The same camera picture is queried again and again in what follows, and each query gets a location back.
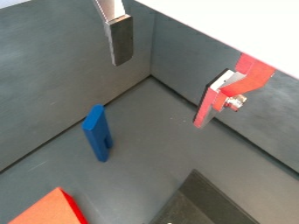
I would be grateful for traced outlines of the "gripper red and silver right finger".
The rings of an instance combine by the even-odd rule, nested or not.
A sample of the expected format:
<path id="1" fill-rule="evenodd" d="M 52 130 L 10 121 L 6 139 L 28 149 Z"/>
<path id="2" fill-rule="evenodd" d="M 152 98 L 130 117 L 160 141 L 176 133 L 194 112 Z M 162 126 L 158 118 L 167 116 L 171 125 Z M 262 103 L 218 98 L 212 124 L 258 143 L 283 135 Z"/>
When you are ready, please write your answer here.
<path id="1" fill-rule="evenodd" d="M 268 64 L 242 53 L 235 70 L 226 69 L 204 88 L 192 120 L 195 127 L 203 128 L 224 108 L 238 111 L 247 101 L 244 93 L 262 88 L 275 71 Z"/>

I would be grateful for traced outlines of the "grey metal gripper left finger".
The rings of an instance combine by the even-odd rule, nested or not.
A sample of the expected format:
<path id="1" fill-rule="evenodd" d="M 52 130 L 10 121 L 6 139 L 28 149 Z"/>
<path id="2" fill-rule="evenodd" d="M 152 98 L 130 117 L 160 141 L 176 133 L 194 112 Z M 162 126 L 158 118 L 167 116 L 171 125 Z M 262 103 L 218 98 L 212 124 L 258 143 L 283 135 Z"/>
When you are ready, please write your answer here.
<path id="1" fill-rule="evenodd" d="M 103 20 L 111 60 L 118 67 L 134 56 L 134 18 L 127 14 L 122 0 L 92 0 Z"/>

